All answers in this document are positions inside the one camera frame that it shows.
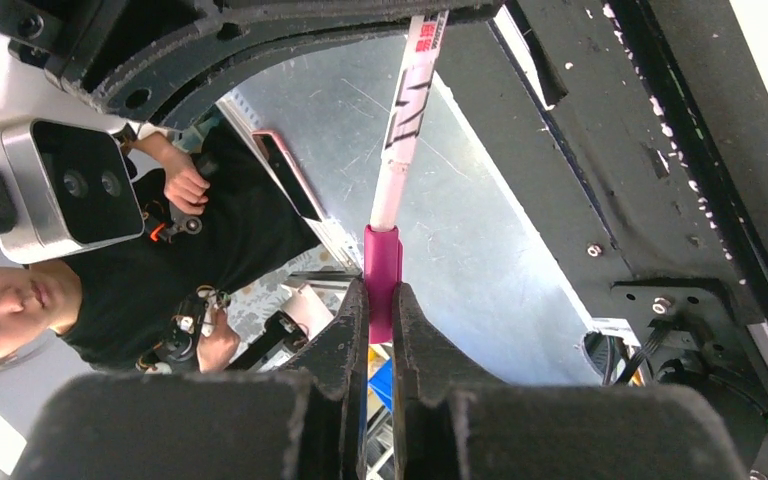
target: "camera lens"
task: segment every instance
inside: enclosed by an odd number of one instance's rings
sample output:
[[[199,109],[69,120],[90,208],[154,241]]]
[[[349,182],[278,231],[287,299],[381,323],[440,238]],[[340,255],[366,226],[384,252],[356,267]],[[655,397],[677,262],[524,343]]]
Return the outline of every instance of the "camera lens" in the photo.
[[[89,186],[87,181],[84,180],[84,176],[75,170],[66,170],[63,174],[63,186],[66,187],[66,191],[70,195],[77,198],[84,198],[87,196]]]
[[[113,172],[105,171],[101,174],[101,186],[110,196],[118,197],[122,193],[122,184]]]

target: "woman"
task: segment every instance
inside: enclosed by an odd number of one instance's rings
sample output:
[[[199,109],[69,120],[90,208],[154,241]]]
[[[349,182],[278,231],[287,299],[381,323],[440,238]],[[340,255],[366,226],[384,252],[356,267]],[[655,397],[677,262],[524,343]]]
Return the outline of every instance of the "woman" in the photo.
[[[200,286],[236,291],[319,244],[226,123],[202,146],[219,163],[209,182],[160,133],[132,146],[163,167],[134,184],[140,204],[159,202],[168,211],[172,202],[201,215],[202,231],[171,244],[142,236],[26,270],[0,268],[0,366],[50,329],[94,367],[133,371]],[[213,334],[199,342],[202,372],[224,369],[240,342],[225,315],[214,321]]]

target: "bolt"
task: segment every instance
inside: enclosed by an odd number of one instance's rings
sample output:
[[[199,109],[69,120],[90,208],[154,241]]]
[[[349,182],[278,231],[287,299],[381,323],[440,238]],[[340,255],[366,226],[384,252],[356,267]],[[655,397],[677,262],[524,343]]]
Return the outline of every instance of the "bolt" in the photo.
[[[16,31],[20,37],[26,40],[33,40],[40,36],[44,25],[45,22],[43,22],[42,17],[33,15],[22,19],[19,25],[16,26]]]
[[[668,298],[658,297],[655,299],[655,303],[652,304],[652,311],[658,315],[664,315],[670,311],[673,307],[673,302]]]
[[[601,257],[605,251],[602,249],[602,245],[598,243],[591,243],[587,246],[587,254],[593,258]]]

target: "hand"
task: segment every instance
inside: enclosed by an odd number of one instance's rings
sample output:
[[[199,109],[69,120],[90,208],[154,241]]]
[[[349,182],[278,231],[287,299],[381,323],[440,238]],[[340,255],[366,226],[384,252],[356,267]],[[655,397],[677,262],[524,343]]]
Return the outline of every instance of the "hand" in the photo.
[[[210,183],[199,175],[193,159],[172,147],[158,161],[166,172],[166,187],[163,189],[166,198],[188,215],[204,213],[204,205],[207,203],[204,192]]]
[[[230,363],[240,346],[240,336],[228,325],[228,312],[224,309],[211,309],[213,333],[209,337],[201,336],[196,355],[199,370],[202,373],[221,372]]]

